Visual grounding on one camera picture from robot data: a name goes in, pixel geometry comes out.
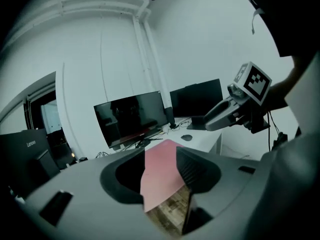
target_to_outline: gray plastic housing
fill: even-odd
[[[177,169],[197,206],[213,218],[183,238],[257,239],[270,232],[315,186],[319,143],[318,135],[299,137],[261,161],[178,147]],[[33,192],[23,209],[53,239],[167,239],[144,214],[137,192],[143,158],[140,148],[75,164]],[[53,226],[39,212],[59,190],[73,198]]]

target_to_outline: white pipe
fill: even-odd
[[[170,98],[170,92],[167,86],[167,81],[166,81],[166,77],[165,74],[163,72],[163,69],[161,67],[161,63],[160,63],[160,59],[159,59],[159,55],[158,55],[158,51],[157,51],[157,47],[155,44],[155,40],[153,38],[150,26],[148,21],[144,21],[143,23],[144,25],[144,29],[146,32],[146,36],[148,38],[149,44],[150,44],[150,48],[154,57],[154,61],[155,61],[155,65],[157,68],[157,72],[158,72],[158,76],[160,79],[160,84],[161,84],[161,94],[163,95],[162,99],[163,99],[163,104],[165,108],[169,108],[172,106],[171,104],[171,98]]]
[[[103,63],[102,63],[103,26],[104,26],[104,18],[103,18],[102,15],[101,15],[101,31],[100,31],[100,70],[101,70],[102,83],[103,83],[103,89],[104,89],[104,94],[105,94],[106,102],[109,102],[108,95],[107,95],[107,89],[106,89],[106,83],[105,83],[105,77],[104,77],[104,67],[103,67]]]
[[[146,57],[146,49],[145,49],[145,44],[144,44],[144,40],[143,40],[142,33],[141,33],[140,22],[135,16],[132,17],[132,20],[133,20],[133,26],[134,26],[136,40],[138,43],[141,63],[142,63],[143,71],[144,71],[146,81],[148,84],[148,89],[150,92],[153,92],[155,89],[154,89],[153,83],[152,83],[149,62]]]
[[[57,18],[61,16],[61,13],[58,10],[58,3],[61,2],[62,4],[64,2],[74,2],[76,5],[67,5],[63,7],[63,14],[67,14],[68,10],[71,10],[73,8],[73,13],[76,12],[81,12],[84,8],[81,7],[81,5],[85,4],[86,7],[88,5],[93,5],[96,6],[96,8],[90,8],[89,11],[108,11],[107,9],[105,10],[100,10],[101,7],[120,7],[124,10],[122,10],[123,13],[128,13],[126,10],[135,10],[137,11],[134,12],[136,16],[141,17],[142,13],[144,10],[146,10],[147,6],[149,5],[148,0],[135,0],[142,2],[141,6],[134,5],[132,3],[125,3],[125,2],[112,2],[112,1],[101,1],[98,0],[96,2],[91,3],[89,2],[77,2],[77,0],[51,0],[48,1],[44,4],[42,4],[38,9],[32,11],[31,13],[27,13],[26,16],[24,16],[21,20],[18,21],[18,23],[12,28],[10,33],[8,34],[6,40],[5,40],[5,45],[3,46],[1,52],[3,52],[6,48],[8,48],[12,43],[14,43],[19,37],[21,37],[23,34],[25,34],[27,31],[31,30],[33,27],[44,23],[48,20]]]
[[[143,4],[141,5],[140,9],[138,10],[136,17],[138,19],[140,19],[142,13],[145,11],[145,9],[148,7],[149,5],[149,0],[144,0]]]
[[[74,130],[71,126],[68,110],[67,110],[67,101],[65,94],[65,63],[63,63],[62,68],[58,69],[55,73],[55,95],[56,95],[56,104],[58,107],[58,114],[60,122],[62,124],[64,135],[69,143],[70,147],[76,147],[78,152],[75,152],[76,158],[85,157],[84,152],[82,151]]]

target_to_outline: wooden surface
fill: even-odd
[[[166,201],[146,212],[147,216],[173,238],[182,236],[188,213],[190,190],[184,185]]]

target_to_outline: lenovo logo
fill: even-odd
[[[27,143],[26,146],[29,148],[29,147],[31,147],[31,146],[34,145],[34,144],[36,144],[36,141],[35,141],[35,140]]]

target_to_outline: monitor stand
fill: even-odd
[[[151,130],[147,131],[145,134],[137,136],[136,138],[131,139],[130,141],[124,142],[123,145],[125,147],[129,147],[129,146],[132,146],[133,144],[135,144],[136,142],[140,141],[139,142],[139,144],[140,144],[139,147],[146,147],[152,141],[152,139],[149,139],[149,138],[152,138],[153,136],[156,136],[157,134],[159,134],[161,132],[162,132],[162,129],[156,127],[154,129],[151,129]]]
[[[187,127],[188,130],[200,130],[200,131],[206,131],[204,117],[192,117],[191,118],[192,123]]]

